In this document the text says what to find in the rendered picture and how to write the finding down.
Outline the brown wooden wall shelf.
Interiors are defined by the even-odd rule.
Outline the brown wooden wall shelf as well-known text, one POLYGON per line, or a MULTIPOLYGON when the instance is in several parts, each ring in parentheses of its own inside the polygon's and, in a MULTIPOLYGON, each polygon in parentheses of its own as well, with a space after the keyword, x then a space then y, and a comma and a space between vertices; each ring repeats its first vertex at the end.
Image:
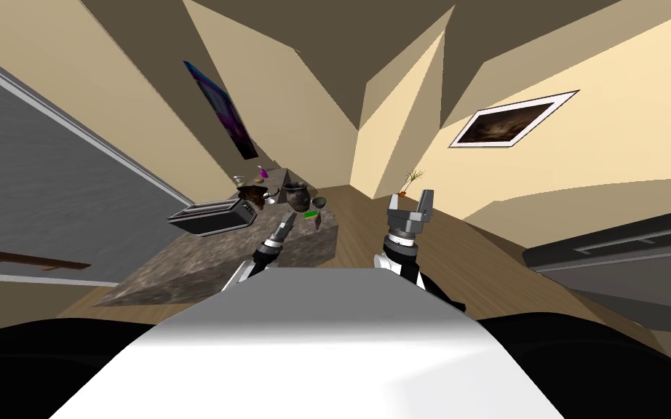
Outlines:
POLYGON ((91 266, 90 264, 87 263, 77 263, 52 258, 40 258, 10 252, 0 252, 0 263, 19 263, 29 266, 39 266, 43 271, 54 271, 57 269, 70 269, 70 270, 81 271, 91 266))

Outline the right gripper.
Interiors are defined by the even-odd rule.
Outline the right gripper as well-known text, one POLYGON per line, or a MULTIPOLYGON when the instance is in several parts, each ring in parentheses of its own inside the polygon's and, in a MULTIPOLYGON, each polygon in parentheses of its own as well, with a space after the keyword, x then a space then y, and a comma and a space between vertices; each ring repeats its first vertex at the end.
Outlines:
POLYGON ((389 200, 387 223, 391 230, 401 231, 406 234, 421 234, 424 224, 428 223, 433 216, 434 191, 424 189, 417 206, 417 212, 399 209, 399 196, 392 195, 389 200))

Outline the white framed dark picture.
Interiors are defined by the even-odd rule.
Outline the white framed dark picture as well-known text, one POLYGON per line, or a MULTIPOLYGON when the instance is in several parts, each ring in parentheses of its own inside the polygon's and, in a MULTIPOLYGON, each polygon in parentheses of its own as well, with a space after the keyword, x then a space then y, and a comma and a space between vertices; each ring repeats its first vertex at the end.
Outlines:
POLYGON ((552 115, 576 90, 477 111, 450 148, 511 148, 552 115))

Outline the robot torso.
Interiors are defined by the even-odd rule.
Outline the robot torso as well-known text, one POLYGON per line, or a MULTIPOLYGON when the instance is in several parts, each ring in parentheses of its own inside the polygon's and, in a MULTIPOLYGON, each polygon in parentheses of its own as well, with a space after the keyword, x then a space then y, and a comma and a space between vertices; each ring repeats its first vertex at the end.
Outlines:
POLYGON ((51 419, 563 419, 475 320, 381 268, 273 268, 160 322, 51 419))

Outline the small potted plant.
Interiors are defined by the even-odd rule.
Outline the small potted plant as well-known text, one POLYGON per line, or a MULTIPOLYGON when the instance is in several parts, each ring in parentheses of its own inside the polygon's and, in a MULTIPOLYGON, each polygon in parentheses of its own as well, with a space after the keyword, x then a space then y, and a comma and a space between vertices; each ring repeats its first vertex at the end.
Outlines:
POLYGON ((397 195, 398 196, 405 196, 406 193, 407 193, 407 190, 410 187, 410 185, 412 184, 412 182, 415 182, 417 179, 422 178, 423 176, 425 176, 425 174, 426 174, 426 170, 415 169, 415 170, 412 170, 411 172, 409 172, 406 175, 405 182, 404 182, 403 186, 401 187, 400 192, 397 195))

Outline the dark grey vase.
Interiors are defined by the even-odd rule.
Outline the dark grey vase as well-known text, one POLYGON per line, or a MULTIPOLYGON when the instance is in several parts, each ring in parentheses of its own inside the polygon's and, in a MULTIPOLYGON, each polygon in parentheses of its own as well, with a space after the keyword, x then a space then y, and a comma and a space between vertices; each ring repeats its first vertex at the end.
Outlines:
POLYGON ((296 211, 305 213, 309 210, 311 196, 308 185, 304 182, 290 182, 282 186, 287 203, 296 211))

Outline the brown pot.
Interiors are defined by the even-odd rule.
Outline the brown pot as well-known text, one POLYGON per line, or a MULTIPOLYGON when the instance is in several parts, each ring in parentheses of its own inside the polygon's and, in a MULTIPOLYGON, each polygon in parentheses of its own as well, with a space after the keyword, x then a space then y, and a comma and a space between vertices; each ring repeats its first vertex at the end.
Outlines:
POLYGON ((264 208, 266 200, 265 195, 268 192, 267 187, 260 185, 244 185, 238 186, 237 190, 240 199, 252 202, 259 210, 264 208))

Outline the dark grey cabinet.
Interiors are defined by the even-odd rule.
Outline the dark grey cabinet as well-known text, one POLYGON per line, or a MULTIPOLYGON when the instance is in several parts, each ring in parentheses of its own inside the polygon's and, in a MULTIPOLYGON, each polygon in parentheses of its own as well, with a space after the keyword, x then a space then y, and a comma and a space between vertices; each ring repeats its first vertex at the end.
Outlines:
POLYGON ((523 259, 635 323, 671 332, 671 213, 532 247, 523 259))

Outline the black and silver toaster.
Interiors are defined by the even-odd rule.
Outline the black and silver toaster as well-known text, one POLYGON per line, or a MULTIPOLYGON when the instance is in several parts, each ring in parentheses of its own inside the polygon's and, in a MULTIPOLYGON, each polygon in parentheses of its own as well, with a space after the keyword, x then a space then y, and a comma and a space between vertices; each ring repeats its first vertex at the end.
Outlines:
POLYGON ((210 236, 246 228, 257 217, 243 199, 194 204, 168 217, 168 222, 195 236, 210 236))

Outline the purple and blue wall picture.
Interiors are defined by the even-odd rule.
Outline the purple and blue wall picture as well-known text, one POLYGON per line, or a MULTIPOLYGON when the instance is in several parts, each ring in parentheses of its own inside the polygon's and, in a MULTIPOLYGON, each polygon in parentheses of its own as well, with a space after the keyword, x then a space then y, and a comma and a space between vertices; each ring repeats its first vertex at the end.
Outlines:
POLYGON ((183 64, 212 106, 217 118, 225 128, 242 158, 245 160, 257 158, 258 151, 255 149, 253 141, 229 94, 190 62, 183 61, 183 64))

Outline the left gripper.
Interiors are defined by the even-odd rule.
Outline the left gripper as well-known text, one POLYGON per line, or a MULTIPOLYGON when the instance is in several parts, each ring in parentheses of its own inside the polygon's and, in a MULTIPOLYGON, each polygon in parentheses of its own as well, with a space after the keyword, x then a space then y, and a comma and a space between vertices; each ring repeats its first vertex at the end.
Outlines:
POLYGON ((287 235, 292 231, 293 224, 297 217, 296 212, 287 212, 281 221, 279 222, 276 230, 274 231, 274 241, 283 242, 287 235))

